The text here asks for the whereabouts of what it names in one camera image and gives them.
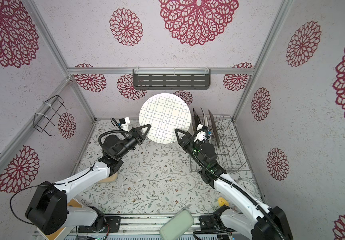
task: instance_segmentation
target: wire dish rack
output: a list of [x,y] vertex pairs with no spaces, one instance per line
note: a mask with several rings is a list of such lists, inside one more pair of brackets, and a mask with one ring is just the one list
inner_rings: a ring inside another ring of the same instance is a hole
[[[213,126],[210,120],[210,116],[206,116],[206,118],[209,123],[209,131],[213,133]],[[203,123],[203,116],[200,116],[199,120]],[[240,171],[246,163],[245,161],[242,161],[242,159],[244,159],[244,156],[242,156],[242,148],[239,144],[239,140],[235,132],[231,116],[214,115],[214,121],[216,129],[218,131],[220,144],[218,146],[214,134],[211,134],[209,141],[215,147],[215,152],[218,155],[217,161],[219,165],[227,172]],[[191,157],[189,158],[191,171],[198,172],[199,170],[201,170],[201,167],[196,163],[196,161]]]

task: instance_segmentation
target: floral tablecloth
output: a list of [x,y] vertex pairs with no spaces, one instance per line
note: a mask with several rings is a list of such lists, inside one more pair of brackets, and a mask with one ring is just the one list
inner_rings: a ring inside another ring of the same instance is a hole
[[[131,126],[138,126],[132,120]],[[102,156],[98,136],[116,129],[110,120],[97,123],[79,171],[93,164]],[[252,172],[240,149],[238,156],[243,166],[232,177],[238,181],[249,179]],[[218,191],[205,184],[198,173],[190,171],[188,154],[178,145],[158,144],[146,139],[123,158],[124,164],[113,183],[94,184],[82,191],[77,199],[84,205],[95,206],[106,214],[170,214],[181,209],[191,213],[212,213],[218,206]]]

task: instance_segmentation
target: wall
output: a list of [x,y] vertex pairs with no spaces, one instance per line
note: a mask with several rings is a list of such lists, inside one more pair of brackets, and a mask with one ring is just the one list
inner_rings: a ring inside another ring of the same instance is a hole
[[[179,6],[170,0],[35,2],[71,67],[253,67],[281,0],[217,1],[214,6],[207,0]],[[149,97],[176,92],[137,91],[131,75],[120,78],[76,77],[96,117],[137,117]],[[247,79],[212,75],[210,89],[178,94],[189,99],[190,108],[231,115]]]
[[236,124],[294,239],[345,239],[345,1],[293,3]]
[[[0,5],[0,153],[63,80],[55,59],[21,2],[3,1]],[[76,126],[75,133],[67,135],[63,131],[65,127],[59,131],[54,126],[46,130],[55,137],[35,131],[21,146],[19,156],[10,159],[0,173],[0,239],[27,239],[33,233],[31,225],[13,217],[8,203],[10,197],[29,185],[67,177],[91,126],[70,86],[61,97],[68,108],[72,107],[67,112],[74,116],[75,125],[70,115],[60,123],[67,125],[71,132]],[[60,132],[71,138],[62,137]],[[18,216],[24,218],[32,194],[30,189],[15,197],[13,206]]]
[[[20,222],[12,215],[9,207],[11,196],[24,187],[38,185],[46,180],[55,182],[67,178],[91,127],[90,119],[70,85],[60,96],[64,105],[71,109],[61,107],[59,112],[62,117],[56,115],[55,124],[63,123],[67,127],[61,127],[60,131],[58,127],[49,124],[45,130],[55,137],[35,131],[0,175],[0,239],[28,239],[32,235],[36,228]],[[53,114],[53,110],[50,110],[47,115]],[[14,212],[24,220],[35,189],[22,191],[13,199]]]

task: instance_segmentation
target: black wire rack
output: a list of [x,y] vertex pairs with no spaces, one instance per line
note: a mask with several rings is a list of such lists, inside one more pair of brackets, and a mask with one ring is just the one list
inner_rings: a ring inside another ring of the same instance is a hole
[[[209,123],[209,131],[213,132],[213,125],[210,116],[206,116]],[[203,123],[203,116],[199,116],[199,120]],[[227,172],[237,172],[246,164],[242,148],[234,129],[231,116],[219,115],[214,116],[215,127],[218,131],[220,144],[218,145],[214,134],[211,134],[210,143],[214,145],[215,152],[218,155],[219,165]],[[201,167],[190,157],[190,168],[192,172],[198,172]]]
[[[59,102],[60,105],[58,108],[53,108],[53,105],[56,104],[56,102]],[[46,101],[43,102],[44,104],[47,104],[49,105],[49,109],[47,109],[47,111],[45,113],[35,113],[34,115],[34,119],[33,119],[33,122],[32,122],[32,126],[38,130],[39,132],[45,132],[47,133],[47,135],[51,136],[51,137],[55,137],[55,135],[50,135],[46,130],[45,128],[48,126],[49,123],[52,123],[55,127],[58,127],[58,125],[56,125],[55,123],[52,122],[52,118],[54,118],[54,116],[56,114],[59,115],[59,117],[61,116],[58,111],[61,107],[64,107],[66,110],[70,110],[71,108],[66,108],[64,106],[64,100],[59,96],[59,95],[55,95],[54,97],[50,98],[50,99],[47,99]],[[49,118],[46,113],[50,110],[54,110],[54,114]],[[42,118],[46,118],[48,120],[48,122],[46,123],[45,127],[41,127],[39,126],[39,123],[41,122]]]

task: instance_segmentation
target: white clock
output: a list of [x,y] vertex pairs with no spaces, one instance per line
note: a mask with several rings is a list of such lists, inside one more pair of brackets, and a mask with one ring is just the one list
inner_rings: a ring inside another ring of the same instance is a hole
[[252,196],[256,195],[257,188],[255,187],[254,183],[248,179],[242,179],[238,182],[238,185],[246,190]]

